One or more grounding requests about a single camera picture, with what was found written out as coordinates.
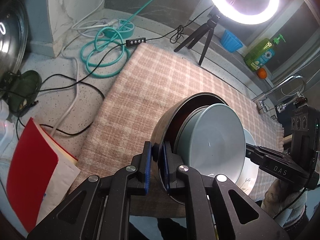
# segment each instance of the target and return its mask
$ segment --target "checkered blanket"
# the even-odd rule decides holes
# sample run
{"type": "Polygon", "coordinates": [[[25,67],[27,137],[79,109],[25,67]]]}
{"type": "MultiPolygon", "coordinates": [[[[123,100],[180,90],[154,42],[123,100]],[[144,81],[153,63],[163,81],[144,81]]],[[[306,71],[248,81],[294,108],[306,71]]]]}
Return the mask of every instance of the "checkered blanket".
{"type": "MultiPolygon", "coordinates": [[[[282,126],[239,91],[174,53],[141,44],[125,65],[104,100],[84,143],[78,167],[81,173],[71,189],[92,174],[105,177],[129,165],[142,152],[160,117],[181,99],[199,92],[222,97],[237,113],[257,145],[283,150],[282,126]]],[[[274,177],[259,170],[250,197],[257,201],[274,177]]],[[[183,217],[184,206],[175,203],[160,188],[151,173],[149,194],[132,197],[131,214],[153,217],[183,217]]]]}

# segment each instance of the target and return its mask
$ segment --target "ring light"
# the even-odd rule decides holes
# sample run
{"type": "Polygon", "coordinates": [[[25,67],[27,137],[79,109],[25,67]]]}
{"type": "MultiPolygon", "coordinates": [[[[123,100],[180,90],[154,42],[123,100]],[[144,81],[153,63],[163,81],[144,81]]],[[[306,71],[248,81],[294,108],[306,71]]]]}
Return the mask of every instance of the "ring light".
{"type": "Polygon", "coordinates": [[[239,13],[226,0],[212,0],[214,5],[226,17],[243,24],[259,24],[269,20],[277,11],[279,0],[270,0],[268,7],[256,15],[245,15],[239,13]]]}

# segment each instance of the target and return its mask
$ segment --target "coiled teal cord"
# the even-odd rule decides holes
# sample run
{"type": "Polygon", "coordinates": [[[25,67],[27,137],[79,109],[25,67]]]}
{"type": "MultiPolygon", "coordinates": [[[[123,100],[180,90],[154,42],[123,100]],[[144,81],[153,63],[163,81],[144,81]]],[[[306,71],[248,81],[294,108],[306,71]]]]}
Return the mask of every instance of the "coiled teal cord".
{"type": "MultiPolygon", "coordinates": [[[[112,62],[109,62],[109,63],[103,63],[103,64],[100,64],[99,67],[108,67],[108,66],[111,66],[115,63],[117,63],[123,56],[124,52],[126,52],[127,54],[127,60],[126,62],[128,61],[128,59],[130,58],[131,56],[131,53],[130,51],[125,47],[124,45],[124,41],[123,41],[123,38],[121,36],[121,34],[119,33],[119,31],[133,18],[135,17],[139,12],[141,12],[147,5],[149,5],[153,0],[149,0],[145,5],[143,5],[139,10],[137,10],[134,14],[132,14],[129,19],[127,19],[124,24],[122,26],[120,26],[118,29],[115,29],[115,28],[112,28],[112,27],[104,27],[102,28],[101,30],[98,31],[96,37],[94,38],[93,41],[90,41],[88,42],[87,44],[85,44],[81,51],[80,51],[80,57],[81,57],[81,60],[85,63],[85,67],[87,69],[87,71],[90,73],[90,67],[96,67],[97,65],[95,63],[92,63],[92,62],[89,62],[91,56],[95,53],[98,53],[98,52],[101,52],[103,51],[104,49],[107,48],[107,46],[110,44],[110,43],[115,43],[117,45],[121,45],[121,53],[120,55],[118,56],[117,59],[115,59],[114,61],[112,62]],[[115,34],[112,36],[111,39],[109,38],[98,38],[99,35],[104,31],[104,30],[112,30],[113,32],[115,32],[115,34]],[[84,50],[86,47],[88,47],[89,45],[93,44],[94,45],[94,49],[89,53],[88,56],[84,56],[83,53],[84,53],[84,50]]],[[[120,69],[118,69],[117,71],[111,73],[111,74],[97,74],[97,73],[92,73],[91,75],[94,76],[94,77],[97,77],[97,78],[110,78],[110,77],[114,77],[115,75],[118,75],[120,73],[120,71],[122,70],[124,66],[122,66],[120,69]]]]}

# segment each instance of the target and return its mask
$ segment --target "faucet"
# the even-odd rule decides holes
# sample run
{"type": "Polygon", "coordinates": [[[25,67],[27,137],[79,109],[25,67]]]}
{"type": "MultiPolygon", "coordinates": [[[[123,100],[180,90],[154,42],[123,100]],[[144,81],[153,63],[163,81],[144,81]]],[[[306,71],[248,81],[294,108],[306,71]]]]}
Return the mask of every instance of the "faucet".
{"type": "Polygon", "coordinates": [[[267,96],[272,94],[273,92],[277,91],[278,89],[282,88],[284,85],[288,84],[290,81],[300,78],[302,79],[302,88],[296,93],[296,96],[290,100],[288,103],[284,104],[281,103],[277,106],[277,110],[279,113],[281,113],[282,111],[285,110],[285,108],[292,102],[294,102],[297,98],[303,96],[302,92],[304,91],[305,87],[306,87],[306,80],[302,75],[299,74],[294,74],[291,75],[290,77],[287,77],[286,79],[282,80],[279,84],[275,85],[273,88],[271,88],[269,91],[267,92],[263,92],[260,95],[256,96],[254,99],[252,99],[252,101],[257,105],[258,107],[258,111],[259,114],[264,114],[266,112],[268,112],[265,104],[264,104],[264,100],[267,99],[267,96]]]}

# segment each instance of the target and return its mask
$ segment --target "white glove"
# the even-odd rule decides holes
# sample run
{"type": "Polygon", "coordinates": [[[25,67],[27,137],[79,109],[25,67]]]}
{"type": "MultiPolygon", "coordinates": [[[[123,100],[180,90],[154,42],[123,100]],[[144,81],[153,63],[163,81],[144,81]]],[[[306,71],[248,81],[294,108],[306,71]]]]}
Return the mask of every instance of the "white glove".
{"type": "MultiPolygon", "coordinates": [[[[295,198],[300,194],[300,192],[294,192],[289,194],[284,201],[283,195],[287,190],[287,186],[284,186],[279,179],[276,179],[267,192],[264,195],[264,200],[262,202],[261,208],[270,216],[274,217],[278,214],[284,207],[289,205],[295,198]]],[[[307,192],[305,191],[301,197],[292,204],[289,208],[283,211],[275,221],[283,228],[293,225],[298,221],[305,210],[305,204],[307,201],[307,192]]]]}

